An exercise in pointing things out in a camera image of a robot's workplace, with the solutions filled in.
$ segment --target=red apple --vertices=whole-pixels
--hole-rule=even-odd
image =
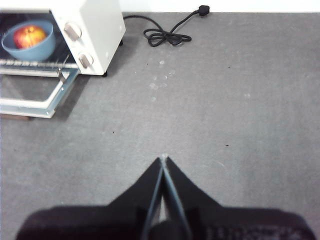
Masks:
[[[46,32],[39,26],[27,25],[19,28],[13,34],[13,41],[18,49],[27,49],[47,37]]]

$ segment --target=oven door handle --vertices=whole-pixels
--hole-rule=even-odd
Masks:
[[[0,113],[46,119],[52,118],[59,104],[68,96],[79,72],[79,69],[72,68],[59,69],[58,71],[42,71],[41,73],[34,70],[23,70],[23,72],[17,72],[17,70],[15,70],[15,75],[40,76],[39,74],[41,74],[42,77],[59,78],[59,82],[49,97],[44,101],[0,98]],[[1,69],[1,74],[13,75],[9,69],[5,68]]]

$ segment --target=oven door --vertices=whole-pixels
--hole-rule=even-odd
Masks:
[[[60,69],[57,70],[47,69],[47,70],[34,70],[34,69],[11,69],[11,68],[1,68],[1,96],[8,95],[7,97],[1,97],[0,104],[1,114],[8,115],[20,115],[28,117],[39,117],[50,119],[56,112],[59,104],[68,96],[70,90],[72,89],[73,83],[79,73],[78,69]],[[52,92],[45,99],[32,100],[30,97],[28,99],[23,99],[21,97],[21,91],[17,89],[17,85],[13,84],[12,75],[20,76],[15,79],[15,83],[24,82],[30,83],[30,86],[34,85],[33,89],[43,89],[43,86],[52,85],[52,82],[57,82],[55,86],[51,86]],[[57,78],[57,81],[50,80],[48,83],[47,79],[44,77]],[[9,94],[20,95],[18,98],[10,97]]]
[[[54,52],[44,61],[25,61],[14,58],[0,46],[1,114],[51,118],[80,73],[50,13],[1,13],[0,38],[12,26],[34,19],[53,24]]]

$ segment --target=blue bowl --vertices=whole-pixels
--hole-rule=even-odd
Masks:
[[[14,42],[15,31],[27,25],[36,25],[41,27],[47,34],[47,37],[32,47],[24,49],[17,48]],[[3,35],[1,44],[4,50],[16,59],[22,61],[44,61],[50,57],[56,47],[54,26],[51,22],[46,20],[25,21],[10,28],[9,31]]]

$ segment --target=gray carpet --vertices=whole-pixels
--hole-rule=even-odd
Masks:
[[[192,42],[152,48],[128,20],[107,78],[79,76],[53,119],[1,120],[1,239],[38,209],[108,204],[162,153],[222,205],[293,211],[320,237],[319,22],[195,16]]]

